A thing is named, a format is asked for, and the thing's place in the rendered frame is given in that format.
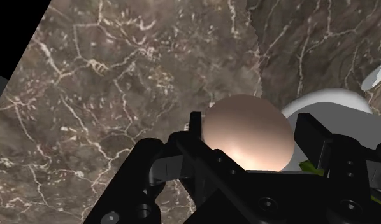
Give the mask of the green object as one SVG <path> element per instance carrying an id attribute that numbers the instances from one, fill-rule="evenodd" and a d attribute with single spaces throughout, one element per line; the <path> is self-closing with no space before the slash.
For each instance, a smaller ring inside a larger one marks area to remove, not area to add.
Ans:
<path id="1" fill-rule="evenodd" d="M 300 162 L 299 167 L 304 172 L 311 172 L 311 173 L 317 174 L 319 176 L 324 175 L 324 170 L 323 169 L 316 169 L 309 160 L 305 160 L 303 162 Z M 373 195 L 371 195 L 371 199 L 372 199 L 372 201 L 375 201 L 381 205 L 380 199 L 374 197 Z"/>

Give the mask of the beige egg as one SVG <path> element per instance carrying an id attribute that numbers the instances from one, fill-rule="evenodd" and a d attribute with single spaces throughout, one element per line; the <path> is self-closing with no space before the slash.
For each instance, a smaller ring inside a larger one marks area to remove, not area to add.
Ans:
<path id="1" fill-rule="evenodd" d="M 232 95 L 206 110 L 203 140 L 245 170 L 281 171 L 294 153 L 290 123 L 266 99 Z"/>

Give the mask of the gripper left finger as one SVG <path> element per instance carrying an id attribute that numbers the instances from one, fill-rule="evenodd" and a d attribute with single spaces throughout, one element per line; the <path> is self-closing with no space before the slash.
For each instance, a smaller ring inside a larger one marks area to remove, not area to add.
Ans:
<path id="1" fill-rule="evenodd" d="M 212 165 L 224 174 L 233 161 L 201 139 L 201 113 L 190 114 L 189 129 L 172 133 L 166 143 L 139 140 L 100 196 L 84 224 L 162 224 L 157 196 L 166 183 L 180 180 L 196 205 L 183 224 L 250 224 L 217 182 Z"/>

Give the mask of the white curved object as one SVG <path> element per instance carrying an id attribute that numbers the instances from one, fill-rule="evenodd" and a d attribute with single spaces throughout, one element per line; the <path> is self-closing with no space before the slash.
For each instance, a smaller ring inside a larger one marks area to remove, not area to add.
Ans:
<path id="1" fill-rule="evenodd" d="M 381 65 L 379 65 L 374 71 L 372 71 L 367 77 L 363 80 L 361 84 L 361 90 L 367 91 L 381 82 Z"/>

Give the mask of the white bowl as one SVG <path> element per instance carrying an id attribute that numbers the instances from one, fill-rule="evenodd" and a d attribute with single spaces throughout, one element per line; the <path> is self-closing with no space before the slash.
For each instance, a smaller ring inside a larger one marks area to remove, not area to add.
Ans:
<path id="1" fill-rule="evenodd" d="M 327 88 L 306 94 L 286 105 L 283 115 L 294 129 L 299 113 L 311 113 L 332 133 L 357 139 L 363 146 L 375 148 L 378 138 L 366 117 L 372 113 L 367 100 L 342 88 Z"/>

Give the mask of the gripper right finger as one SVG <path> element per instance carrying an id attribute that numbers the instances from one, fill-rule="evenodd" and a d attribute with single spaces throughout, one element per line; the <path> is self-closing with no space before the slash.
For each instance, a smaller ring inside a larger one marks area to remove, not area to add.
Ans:
<path id="1" fill-rule="evenodd" d="M 342 175 L 356 169 L 381 192 L 381 143 L 374 150 L 367 148 L 353 137 L 332 133 L 309 113 L 298 114 L 294 140 L 314 168 L 337 168 Z"/>

